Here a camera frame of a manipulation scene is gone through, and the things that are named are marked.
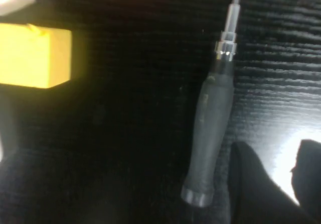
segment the yellow block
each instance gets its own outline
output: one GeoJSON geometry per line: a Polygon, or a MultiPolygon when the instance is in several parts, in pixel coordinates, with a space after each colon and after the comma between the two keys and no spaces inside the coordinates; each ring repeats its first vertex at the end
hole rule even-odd
{"type": "Polygon", "coordinates": [[[0,24],[0,83],[49,88],[70,80],[71,31],[0,24]]]}

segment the black rubber grip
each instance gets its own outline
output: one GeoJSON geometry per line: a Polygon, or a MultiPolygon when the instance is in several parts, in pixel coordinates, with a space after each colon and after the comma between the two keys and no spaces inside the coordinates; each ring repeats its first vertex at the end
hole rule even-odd
{"type": "Polygon", "coordinates": [[[210,72],[203,83],[194,122],[190,168],[181,193],[184,201],[198,207],[212,202],[216,160],[232,108],[233,76],[222,73],[227,72],[210,72]]]}
{"type": "Polygon", "coordinates": [[[10,100],[0,93],[0,162],[18,147],[18,131],[10,100]]]}

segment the metal ferrule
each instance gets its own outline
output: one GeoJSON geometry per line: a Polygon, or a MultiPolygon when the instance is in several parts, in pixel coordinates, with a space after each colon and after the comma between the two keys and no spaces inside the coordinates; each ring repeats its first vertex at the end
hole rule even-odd
{"type": "Polygon", "coordinates": [[[227,13],[225,30],[221,33],[220,41],[216,42],[215,52],[217,59],[221,59],[223,55],[228,56],[228,60],[232,61],[236,54],[236,27],[240,14],[240,5],[230,4],[227,13]]]}

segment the handle end cap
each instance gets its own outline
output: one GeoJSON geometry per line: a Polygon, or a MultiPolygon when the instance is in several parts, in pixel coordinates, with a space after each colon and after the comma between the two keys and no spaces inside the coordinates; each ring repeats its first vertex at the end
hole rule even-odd
{"type": "Polygon", "coordinates": [[[198,193],[186,187],[182,187],[181,198],[186,203],[195,207],[207,207],[212,203],[214,192],[212,193],[198,193]]]}

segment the dark wood surface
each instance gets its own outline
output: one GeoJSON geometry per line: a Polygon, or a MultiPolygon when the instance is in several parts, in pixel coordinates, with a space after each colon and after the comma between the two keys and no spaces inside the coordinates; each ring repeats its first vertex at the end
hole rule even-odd
{"type": "MultiPolygon", "coordinates": [[[[0,18],[72,30],[73,67],[86,63],[85,77],[53,89],[1,87],[20,133],[0,170],[4,223],[177,223],[198,92],[229,2],[38,0],[0,18]]],[[[235,101],[204,223],[227,219],[233,141],[292,195],[300,139],[321,140],[321,0],[241,6],[235,101]]]]}

